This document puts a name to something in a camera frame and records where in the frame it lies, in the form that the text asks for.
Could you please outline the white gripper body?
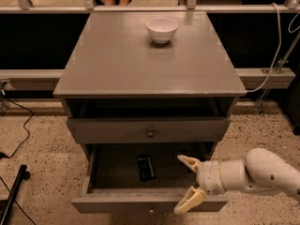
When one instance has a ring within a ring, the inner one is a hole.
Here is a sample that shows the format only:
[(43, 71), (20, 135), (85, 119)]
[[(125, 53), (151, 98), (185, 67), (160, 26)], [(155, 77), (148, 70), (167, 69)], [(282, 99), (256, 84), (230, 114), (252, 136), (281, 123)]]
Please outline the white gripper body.
[(199, 185), (199, 190), (205, 195), (221, 195), (225, 193), (218, 161), (201, 162), (196, 171), (196, 182)]

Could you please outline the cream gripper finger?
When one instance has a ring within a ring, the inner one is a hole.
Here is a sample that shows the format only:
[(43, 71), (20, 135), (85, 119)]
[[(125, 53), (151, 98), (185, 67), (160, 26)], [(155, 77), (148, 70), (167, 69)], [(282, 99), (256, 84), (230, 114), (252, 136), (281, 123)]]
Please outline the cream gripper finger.
[(184, 155), (178, 155), (177, 158), (184, 163), (188, 168), (190, 168), (194, 173), (199, 170), (201, 162), (195, 157), (187, 157)]
[(200, 187), (191, 186), (182, 200), (174, 207), (175, 214), (183, 214), (201, 204), (206, 198), (206, 192)]

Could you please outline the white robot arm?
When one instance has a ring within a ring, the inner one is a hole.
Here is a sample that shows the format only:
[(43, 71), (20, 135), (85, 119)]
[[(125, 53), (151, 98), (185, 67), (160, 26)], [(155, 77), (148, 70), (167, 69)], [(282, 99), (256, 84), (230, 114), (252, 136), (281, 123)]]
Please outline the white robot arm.
[(225, 194), (229, 190), (253, 195), (283, 192), (300, 201), (300, 172), (275, 153), (255, 148), (241, 159), (199, 161), (195, 157), (177, 158), (196, 174), (198, 187), (191, 186), (174, 207), (183, 214), (203, 203), (207, 195)]

